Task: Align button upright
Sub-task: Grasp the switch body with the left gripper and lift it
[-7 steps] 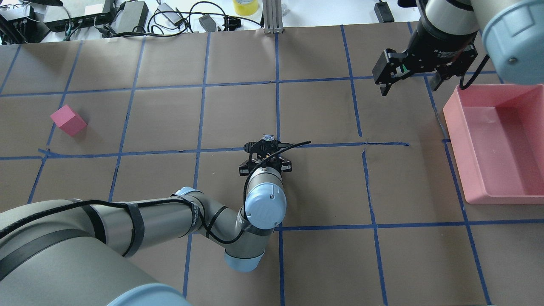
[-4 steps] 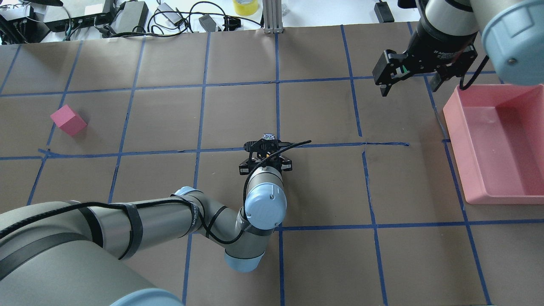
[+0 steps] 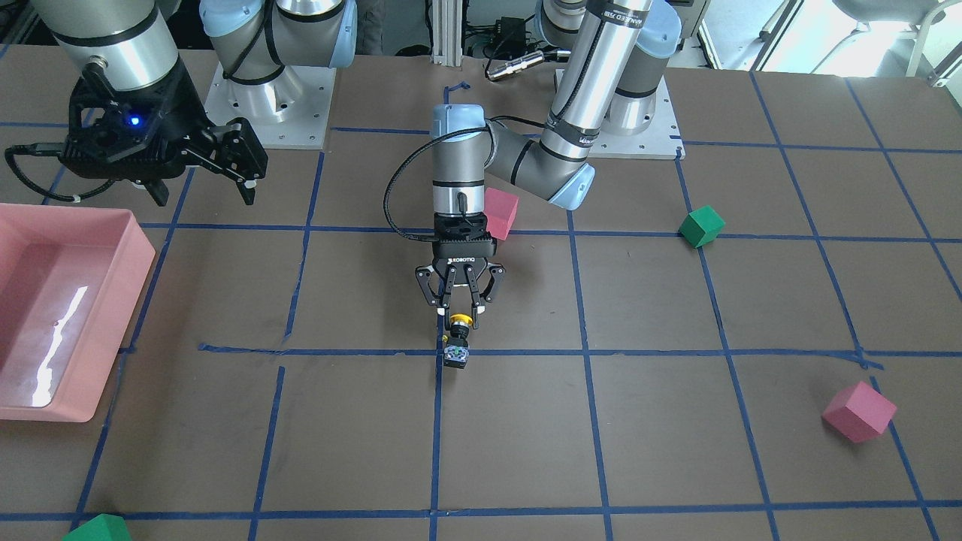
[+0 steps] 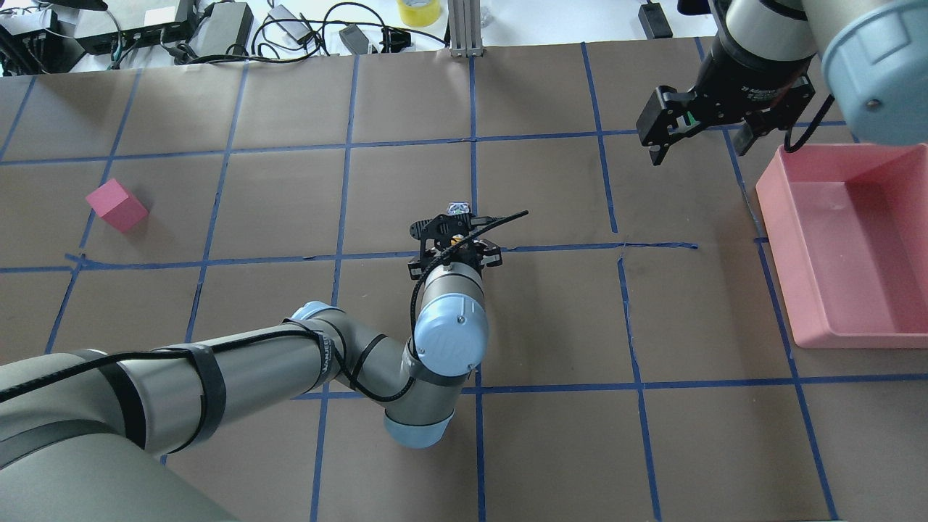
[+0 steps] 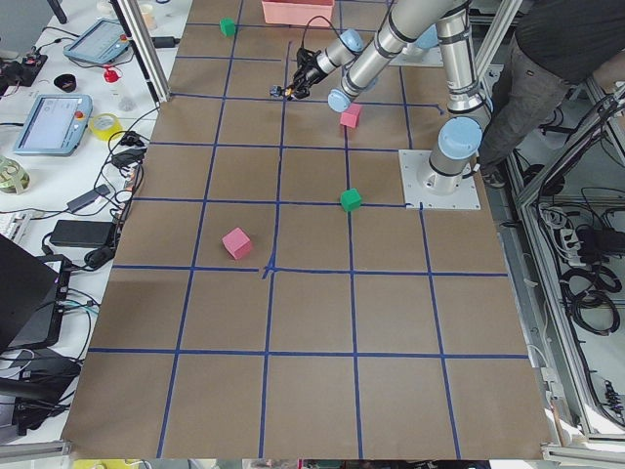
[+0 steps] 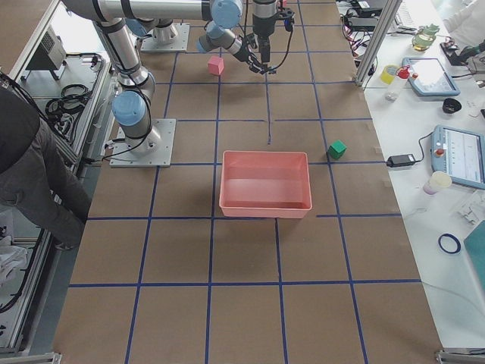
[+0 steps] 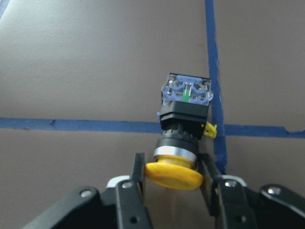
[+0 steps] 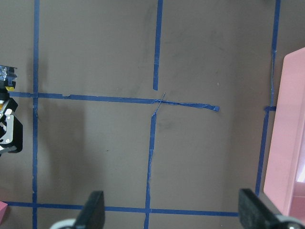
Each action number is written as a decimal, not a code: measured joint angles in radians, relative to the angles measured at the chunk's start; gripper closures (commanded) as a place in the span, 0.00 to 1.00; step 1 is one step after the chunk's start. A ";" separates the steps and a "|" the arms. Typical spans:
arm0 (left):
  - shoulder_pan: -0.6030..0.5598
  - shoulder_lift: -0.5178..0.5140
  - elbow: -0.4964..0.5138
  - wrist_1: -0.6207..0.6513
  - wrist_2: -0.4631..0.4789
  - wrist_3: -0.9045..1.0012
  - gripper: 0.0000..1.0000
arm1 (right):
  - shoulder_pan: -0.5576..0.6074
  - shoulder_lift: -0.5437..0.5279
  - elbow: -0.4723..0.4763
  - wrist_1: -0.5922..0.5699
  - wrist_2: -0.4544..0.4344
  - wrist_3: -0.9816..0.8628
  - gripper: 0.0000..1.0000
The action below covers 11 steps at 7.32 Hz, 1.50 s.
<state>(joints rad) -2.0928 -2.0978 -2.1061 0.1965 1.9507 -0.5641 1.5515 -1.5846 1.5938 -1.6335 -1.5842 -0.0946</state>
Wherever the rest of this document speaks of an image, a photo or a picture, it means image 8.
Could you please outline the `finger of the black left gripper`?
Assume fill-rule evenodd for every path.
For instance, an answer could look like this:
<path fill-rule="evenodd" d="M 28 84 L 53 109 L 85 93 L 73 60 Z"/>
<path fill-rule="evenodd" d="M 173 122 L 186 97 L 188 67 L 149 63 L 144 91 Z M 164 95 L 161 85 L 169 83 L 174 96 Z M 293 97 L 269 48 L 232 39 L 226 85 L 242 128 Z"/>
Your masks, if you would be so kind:
<path fill-rule="evenodd" d="M 77 216 L 74 229 L 102 229 L 105 224 L 105 206 L 103 191 L 93 191 L 80 214 Z"/>

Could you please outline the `button right gripper black left finger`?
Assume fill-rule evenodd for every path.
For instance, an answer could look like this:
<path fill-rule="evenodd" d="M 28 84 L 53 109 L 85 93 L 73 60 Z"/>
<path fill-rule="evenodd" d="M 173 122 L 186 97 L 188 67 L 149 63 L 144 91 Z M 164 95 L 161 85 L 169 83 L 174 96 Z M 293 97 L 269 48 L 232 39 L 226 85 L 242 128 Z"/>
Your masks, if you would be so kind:
<path fill-rule="evenodd" d="M 9 98 L 0 110 L 0 154 L 19 153 L 23 149 L 23 125 L 15 116 L 18 107 Z"/>

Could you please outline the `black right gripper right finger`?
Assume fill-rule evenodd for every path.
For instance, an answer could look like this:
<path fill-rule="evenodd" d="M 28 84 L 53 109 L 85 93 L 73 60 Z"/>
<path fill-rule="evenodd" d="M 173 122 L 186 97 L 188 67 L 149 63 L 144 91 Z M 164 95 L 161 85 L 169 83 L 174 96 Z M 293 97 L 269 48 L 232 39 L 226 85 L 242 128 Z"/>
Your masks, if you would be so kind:
<path fill-rule="evenodd" d="M 239 190 L 238 215 L 243 229 L 279 229 L 280 221 L 275 214 L 247 188 Z"/>

